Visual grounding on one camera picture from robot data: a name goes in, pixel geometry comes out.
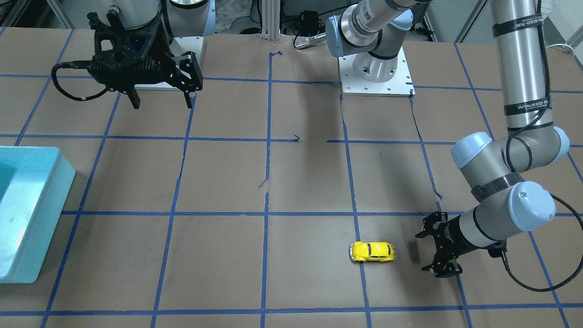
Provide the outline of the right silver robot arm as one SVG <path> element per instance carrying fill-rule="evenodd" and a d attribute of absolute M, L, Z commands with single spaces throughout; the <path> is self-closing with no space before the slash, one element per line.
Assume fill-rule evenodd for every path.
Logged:
<path fill-rule="evenodd" d="M 140 106 L 136 85 L 168 83 L 191 94 L 203 87 L 203 75 L 193 50 L 180 50 L 179 37 L 214 33 L 212 0 L 95 0 L 87 15 L 94 30 L 95 54 L 90 75 L 109 91 L 128 96 Z"/>

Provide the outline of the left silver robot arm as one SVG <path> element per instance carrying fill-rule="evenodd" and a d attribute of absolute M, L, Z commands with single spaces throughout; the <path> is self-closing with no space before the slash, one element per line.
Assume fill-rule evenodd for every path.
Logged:
<path fill-rule="evenodd" d="M 508 136 L 478 132 L 454 144 L 451 155 L 478 204 L 451 220 L 445 212 L 424 218 L 416 237 L 433 237 L 436 252 L 422 269 L 436 277 L 461 274 L 457 259 L 478 249 L 504 259 L 509 237 L 550 222 L 552 195 L 521 174 L 560 160 L 570 147 L 552 118 L 542 2 L 493 0 L 491 10 Z"/>

